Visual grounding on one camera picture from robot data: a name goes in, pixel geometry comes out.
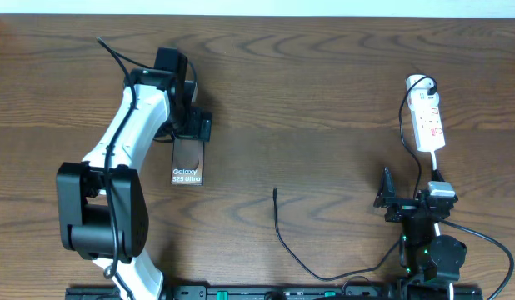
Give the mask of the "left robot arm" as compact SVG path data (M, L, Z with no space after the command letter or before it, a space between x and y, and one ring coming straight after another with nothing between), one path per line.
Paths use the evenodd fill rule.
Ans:
M149 216L139 173L160 134L206 143L212 118L194 106L196 82L135 69L107 131L81 162L65 162L56 187L62 245L102 268L111 287L70 287L67 299L172 299L146 249Z

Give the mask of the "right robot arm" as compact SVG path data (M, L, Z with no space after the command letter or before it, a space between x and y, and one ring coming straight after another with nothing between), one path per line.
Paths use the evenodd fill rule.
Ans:
M385 220L402 225L400 264L407 276L397 283L399 299L452 299L467 247L455 237L441 234L439 223L450 216L458 196L438 170L428 188L414 198L399 197L390 170L382 171L373 206L386 208Z

